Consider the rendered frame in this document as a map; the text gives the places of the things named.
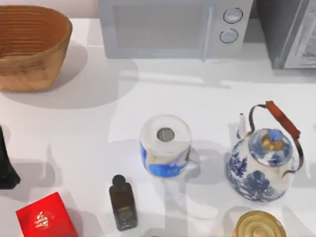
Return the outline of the blue and white paper roll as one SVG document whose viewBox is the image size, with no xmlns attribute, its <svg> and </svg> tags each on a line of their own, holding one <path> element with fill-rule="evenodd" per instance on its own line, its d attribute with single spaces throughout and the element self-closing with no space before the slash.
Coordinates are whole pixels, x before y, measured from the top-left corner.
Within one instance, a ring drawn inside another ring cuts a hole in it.
<svg viewBox="0 0 316 237">
<path fill-rule="evenodd" d="M 141 128 L 139 141 L 143 167 L 156 177 L 176 177 L 189 162 L 191 130 L 174 115 L 150 118 Z"/>
</svg>

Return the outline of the pale microwave oven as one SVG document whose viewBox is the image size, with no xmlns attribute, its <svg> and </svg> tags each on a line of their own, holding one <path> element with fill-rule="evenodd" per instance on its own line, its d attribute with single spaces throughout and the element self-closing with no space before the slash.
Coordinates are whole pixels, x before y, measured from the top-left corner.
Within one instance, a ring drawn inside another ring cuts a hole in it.
<svg viewBox="0 0 316 237">
<path fill-rule="evenodd" d="M 98 0 L 105 53 L 113 59 L 219 59 L 239 55 L 253 0 Z M 242 19 L 228 24 L 226 10 Z M 238 39 L 220 41 L 234 29 Z"/>
</svg>

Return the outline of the dark brown glass bottle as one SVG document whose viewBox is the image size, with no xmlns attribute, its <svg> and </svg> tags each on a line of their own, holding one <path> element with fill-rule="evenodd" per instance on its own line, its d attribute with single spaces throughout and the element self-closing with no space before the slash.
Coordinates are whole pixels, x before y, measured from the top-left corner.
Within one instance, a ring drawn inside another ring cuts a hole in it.
<svg viewBox="0 0 316 237">
<path fill-rule="evenodd" d="M 122 232 L 138 226 L 138 216 L 131 184 L 123 175 L 112 178 L 109 188 L 112 210 L 117 229 Z"/>
</svg>

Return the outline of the round microwave knob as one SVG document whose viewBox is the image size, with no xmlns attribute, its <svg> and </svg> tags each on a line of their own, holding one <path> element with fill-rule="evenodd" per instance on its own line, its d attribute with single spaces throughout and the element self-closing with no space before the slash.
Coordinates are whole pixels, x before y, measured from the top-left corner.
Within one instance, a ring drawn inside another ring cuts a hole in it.
<svg viewBox="0 0 316 237">
<path fill-rule="evenodd" d="M 228 24 L 235 24 L 243 17 L 243 11 L 240 8 L 228 9 L 223 14 L 223 19 Z"/>
<path fill-rule="evenodd" d="M 238 39 L 238 32 L 234 29 L 222 31 L 219 35 L 219 39 L 224 44 L 233 43 Z"/>
</svg>

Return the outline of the blue and white teapot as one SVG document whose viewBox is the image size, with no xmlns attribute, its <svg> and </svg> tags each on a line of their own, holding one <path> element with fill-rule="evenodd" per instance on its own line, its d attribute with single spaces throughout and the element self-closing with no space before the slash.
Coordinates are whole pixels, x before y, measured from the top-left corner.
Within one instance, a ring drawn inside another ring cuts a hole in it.
<svg viewBox="0 0 316 237">
<path fill-rule="evenodd" d="M 257 107 L 267 109 L 290 137 L 279 129 L 256 129 L 253 113 Z M 225 175 L 231 186 L 253 202 L 272 202 L 284 196 L 294 174 L 304 164 L 300 134 L 273 101 L 253 106 L 248 117 L 240 114 L 238 142 L 225 162 Z"/>
</svg>

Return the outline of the brown woven basket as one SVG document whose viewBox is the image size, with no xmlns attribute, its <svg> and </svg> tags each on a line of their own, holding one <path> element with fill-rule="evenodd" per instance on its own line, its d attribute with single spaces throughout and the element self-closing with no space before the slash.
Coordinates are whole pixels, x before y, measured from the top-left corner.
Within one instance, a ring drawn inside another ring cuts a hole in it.
<svg viewBox="0 0 316 237">
<path fill-rule="evenodd" d="M 0 5 L 0 91 L 39 91 L 53 85 L 73 25 L 63 13 L 37 5 Z"/>
</svg>

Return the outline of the red box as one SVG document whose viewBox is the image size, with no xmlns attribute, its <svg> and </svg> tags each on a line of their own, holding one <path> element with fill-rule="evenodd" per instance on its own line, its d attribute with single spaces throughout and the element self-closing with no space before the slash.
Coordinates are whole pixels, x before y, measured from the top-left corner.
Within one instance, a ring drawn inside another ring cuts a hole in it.
<svg viewBox="0 0 316 237">
<path fill-rule="evenodd" d="M 79 237 L 58 192 L 16 210 L 23 237 Z"/>
</svg>

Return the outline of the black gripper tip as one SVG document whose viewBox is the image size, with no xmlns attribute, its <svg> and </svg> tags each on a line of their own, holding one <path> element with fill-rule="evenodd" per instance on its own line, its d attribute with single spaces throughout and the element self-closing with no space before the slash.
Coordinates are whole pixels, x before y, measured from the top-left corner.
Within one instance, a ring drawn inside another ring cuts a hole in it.
<svg viewBox="0 0 316 237">
<path fill-rule="evenodd" d="M 3 129 L 0 126 L 0 190 L 13 190 L 20 181 L 21 178 L 9 160 Z"/>
</svg>

